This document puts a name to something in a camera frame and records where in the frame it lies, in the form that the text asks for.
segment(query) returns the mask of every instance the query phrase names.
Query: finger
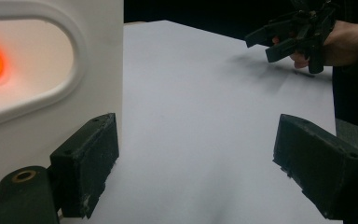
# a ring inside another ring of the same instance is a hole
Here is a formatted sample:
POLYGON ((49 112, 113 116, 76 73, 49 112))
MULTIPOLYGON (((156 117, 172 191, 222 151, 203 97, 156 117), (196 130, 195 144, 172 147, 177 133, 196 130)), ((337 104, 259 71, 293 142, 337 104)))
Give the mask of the finger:
POLYGON ((279 44, 279 37, 277 37, 277 36, 272 37, 272 43, 274 45, 279 44))
POLYGON ((295 52, 290 55, 290 58, 296 63, 307 63, 310 59, 306 59, 302 53, 295 52))
POLYGON ((295 62, 295 68, 305 68, 309 65, 309 62, 299 63, 295 62))

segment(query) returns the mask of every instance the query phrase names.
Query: metal ring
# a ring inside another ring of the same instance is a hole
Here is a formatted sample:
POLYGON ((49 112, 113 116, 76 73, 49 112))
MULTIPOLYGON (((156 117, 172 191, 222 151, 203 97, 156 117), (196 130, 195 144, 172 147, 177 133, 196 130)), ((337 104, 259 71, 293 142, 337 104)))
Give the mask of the metal ring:
POLYGON ((18 174, 14 175, 13 178, 11 178, 11 181, 13 183, 22 183, 25 182, 27 180, 30 180, 32 178, 34 178, 34 176, 36 176, 36 171, 34 170, 25 170, 25 171, 21 171, 18 174))

